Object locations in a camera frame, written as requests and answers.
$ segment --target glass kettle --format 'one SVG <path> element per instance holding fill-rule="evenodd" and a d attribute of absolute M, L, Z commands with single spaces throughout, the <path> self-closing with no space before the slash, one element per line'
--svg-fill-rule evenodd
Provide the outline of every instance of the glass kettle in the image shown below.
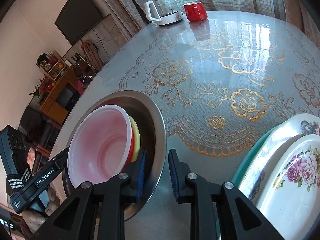
<path fill-rule="evenodd" d="M 183 19 L 175 0 L 148 0 L 144 5 L 147 19 L 158 25 L 168 25 Z"/>

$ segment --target television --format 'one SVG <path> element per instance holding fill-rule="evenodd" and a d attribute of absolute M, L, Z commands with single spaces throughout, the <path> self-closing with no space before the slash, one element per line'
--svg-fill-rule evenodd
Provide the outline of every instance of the television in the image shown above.
<path fill-rule="evenodd" d="M 101 12 L 91 0 L 68 0 L 55 25 L 70 44 L 74 45 L 102 19 Z"/>

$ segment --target silver screw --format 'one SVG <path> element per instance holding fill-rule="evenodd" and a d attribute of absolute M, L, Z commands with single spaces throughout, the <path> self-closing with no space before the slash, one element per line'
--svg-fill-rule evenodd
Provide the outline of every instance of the silver screw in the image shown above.
<path fill-rule="evenodd" d="M 197 178 L 197 174 L 195 174 L 195 173 L 189 173 L 189 174 L 188 174 L 188 178 L 189 178 L 189 179 L 196 179 L 196 178 Z"/>
<path fill-rule="evenodd" d="M 128 177 L 128 174 L 124 172 L 119 174 L 119 179 L 126 179 L 127 177 Z"/>
<path fill-rule="evenodd" d="M 227 189 L 232 189 L 233 188 L 233 184 L 231 182 L 226 182 L 224 184 L 224 186 L 227 188 Z"/>
<path fill-rule="evenodd" d="M 83 182 L 83 183 L 81 184 L 81 187 L 82 187 L 82 188 L 89 188 L 90 186 L 91 186 L 91 183 L 88 182 L 88 181 L 85 181 L 85 182 Z"/>

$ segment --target table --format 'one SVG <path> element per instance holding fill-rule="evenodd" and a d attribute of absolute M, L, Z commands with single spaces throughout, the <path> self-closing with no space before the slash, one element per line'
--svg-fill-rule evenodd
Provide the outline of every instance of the table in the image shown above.
<path fill-rule="evenodd" d="M 62 124 L 68 114 L 68 110 L 57 103 L 56 99 L 67 84 L 72 85 L 73 88 L 77 90 L 77 82 L 78 78 L 75 72 L 69 67 L 41 103 L 39 108 L 40 111 L 46 114 L 50 119 Z"/>
<path fill-rule="evenodd" d="M 177 149 L 180 161 L 208 181 L 231 180 L 269 129 L 294 114 L 320 115 L 319 57 L 296 27 L 258 14 L 210 11 L 199 23 L 149 24 L 90 83 L 51 158 L 99 99 L 137 90 L 162 111 L 167 151 Z M 54 186 L 64 200 L 61 175 Z M 166 160 L 153 196 L 125 223 L 126 240 L 188 239 L 189 215 L 189 205 L 174 201 Z"/>

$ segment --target kettle handle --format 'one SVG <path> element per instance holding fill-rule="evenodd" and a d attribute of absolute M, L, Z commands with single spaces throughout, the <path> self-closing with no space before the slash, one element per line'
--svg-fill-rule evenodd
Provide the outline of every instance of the kettle handle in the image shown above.
<path fill-rule="evenodd" d="M 153 3 L 153 1 L 147 1 L 145 4 L 144 4 L 144 8 L 146 10 L 146 16 L 147 16 L 147 19 L 149 21 L 155 21 L 155 22 L 161 22 L 161 19 L 160 19 L 160 15 L 155 7 L 155 4 Z M 150 11 L 150 8 L 152 9 L 152 11 L 154 12 L 154 14 L 156 15 L 156 17 L 158 18 L 153 18 L 151 16 L 151 11 Z"/>

